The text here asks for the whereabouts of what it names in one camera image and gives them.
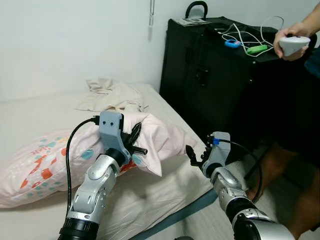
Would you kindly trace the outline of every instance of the black cable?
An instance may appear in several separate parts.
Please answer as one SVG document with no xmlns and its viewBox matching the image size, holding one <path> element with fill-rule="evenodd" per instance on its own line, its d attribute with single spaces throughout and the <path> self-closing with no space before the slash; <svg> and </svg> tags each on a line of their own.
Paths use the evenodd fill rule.
<svg viewBox="0 0 320 240">
<path fill-rule="evenodd" d="M 87 119 L 81 122 L 78 126 L 76 126 L 76 128 L 72 131 L 68 139 L 68 142 L 66 144 L 65 166 L 66 166 L 66 177 L 67 177 L 67 184 L 68 184 L 68 200 L 67 200 L 66 215 L 65 215 L 66 218 L 71 207 L 71 198 L 72 198 L 71 173 L 70 173 L 70 164 L 69 164 L 69 149 L 70 149 L 71 140 L 74 137 L 75 133 L 79 130 L 79 128 L 81 128 L 86 123 L 94 122 L 96 125 L 99 125 L 99 117 L 100 116 L 94 116 L 90 119 Z"/>
<path fill-rule="evenodd" d="M 248 154 L 250 154 L 250 156 L 255 160 L 255 164 L 258 165 L 258 169 L 259 169 L 259 185 L 258 185 L 258 190 L 257 190 L 252 202 L 256 203 L 258 198 L 259 198 L 259 196 L 260 196 L 262 183 L 263 183 L 263 173 L 262 173 L 262 167 L 261 167 L 259 159 L 249 149 L 247 149 L 246 147 L 240 145 L 239 143 L 236 143 L 236 142 L 233 142 L 233 141 L 229 141 L 229 140 L 225 140 L 225 139 L 217 139 L 217 140 L 220 141 L 220 142 L 229 143 L 229 144 L 233 144 L 233 145 L 238 146 L 239 148 L 243 149 Z"/>
</svg>

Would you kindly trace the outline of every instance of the floor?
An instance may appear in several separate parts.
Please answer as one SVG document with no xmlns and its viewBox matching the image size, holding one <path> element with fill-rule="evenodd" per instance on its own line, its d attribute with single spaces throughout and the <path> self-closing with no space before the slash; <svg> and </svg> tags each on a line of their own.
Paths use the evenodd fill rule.
<svg viewBox="0 0 320 240">
<path fill-rule="evenodd" d="M 230 164 L 228 168 L 241 181 L 252 164 L 250 159 L 245 159 L 245 161 Z M 272 219 L 285 223 L 289 219 L 295 200 L 301 191 L 300 187 L 295 186 L 285 177 L 280 177 L 265 190 L 256 206 Z M 190 236 L 194 240 L 234 239 L 232 226 L 225 213 L 220 209 L 217 200 L 201 211 L 149 237 L 148 240 L 173 240 L 181 236 Z M 308 231 L 300 238 L 300 240 L 319 239 L 320 228 L 314 232 Z"/>
</svg>

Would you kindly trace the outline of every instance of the white bedsheet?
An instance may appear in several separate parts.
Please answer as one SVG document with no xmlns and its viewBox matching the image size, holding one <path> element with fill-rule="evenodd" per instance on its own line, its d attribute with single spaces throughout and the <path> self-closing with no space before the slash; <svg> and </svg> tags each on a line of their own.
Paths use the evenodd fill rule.
<svg viewBox="0 0 320 240">
<path fill-rule="evenodd" d="M 174 123 L 199 141 L 197 156 L 204 144 L 183 119 L 149 85 L 136 85 L 148 112 L 164 122 Z M 87 92 L 0 102 L 1 161 L 31 139 L 57 129 L 73 129 L 92 112 L 74 110 Z M 186 155 L 162 163 L 162 177 L 130 169 L 117 179 L 101 221 L 97 239 L 126 240 L 154 226 L 184 208 L 212 188 Z M 64 223 L 66 192 L 12 209 L 0 209 L 3 240 L 56 240 Z"/>
</svg>

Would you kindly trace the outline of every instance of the vr controller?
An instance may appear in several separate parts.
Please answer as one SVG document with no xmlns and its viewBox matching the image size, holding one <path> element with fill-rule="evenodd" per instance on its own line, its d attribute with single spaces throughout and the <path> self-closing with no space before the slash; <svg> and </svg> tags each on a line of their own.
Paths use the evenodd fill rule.
<svg viewBox="0 0 320 240">
<path fill-rule="evenodd" d="M 279 44 L 283 50 L 284 56 L 290 56 L 291 54 L 296 53 L 304 46 L 308 46 L 310 38 L 305 36 L 293 36 L 288 34 L 280 38 Z"/>
</svg>

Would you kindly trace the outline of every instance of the robotic arm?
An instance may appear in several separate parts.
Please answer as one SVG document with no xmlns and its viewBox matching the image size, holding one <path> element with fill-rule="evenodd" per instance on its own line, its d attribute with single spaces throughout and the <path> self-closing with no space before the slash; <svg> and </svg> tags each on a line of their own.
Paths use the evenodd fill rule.
<svg viewBox="0 0 320 240">
<path fill-rule="evenodd" d="M 58 240 L 95 240 L 99 224 L 107 207 L 107 197 L 116 184 L 123 165 L 129 163 L 133 153 L 147 154 L 147 150 L 133 146 L 141 123 L 131 134 L 123 133 L 124 116 L 103 111 L 99 117 L 100 138 L 107 146 L 85 173 L 60 230 Z"/>
<path fill-rule="evenodd" d="M 133 153 L 147 154 L 147 150 L 133 146 L 137 140 L 141 123 L 137 123 L 131 134 L 123 133 L 124 116 L 103 111 L 100 114 L 99 133 L 105 153 L 97 157 L 86 171 L 82 185 L 77 189 L 58 240 L 95 240 L 101 218 L 107 207 L 107 197 L 116 184 L 123 165 L 129 163 Z M 219 203 L 229 218 L 236 240 L 294 240 L 289 230 L 272 221 L 258 210 L 242 190 L 241 183 L 225 168 L 230 152 L 230 140 L 226 132 L 214 132 L 213 145 L 207 147 L 198 162 L 190 146 L 186 153 L 192 166 L 198 166 L 211 180 L 218 194 Z"/>
<path fill-rule="evenodd" d="M 248 199 L 241 183 L 225 168 L 230 152 L 230 135 L 226 132 L 212 134 L 212 148 L 207 147 L 197 162 L 196 155 L 190 146 L 186 153 L 192 166 L 198 166 L 202 173 L 210 178 L 213 189 L 218 194 L 220 207 L 232 224 L 236 240 L 294 240 L 291 232 L 283 225 L 271 220 L 265 213 L 256 208 Z"/>
</svg>

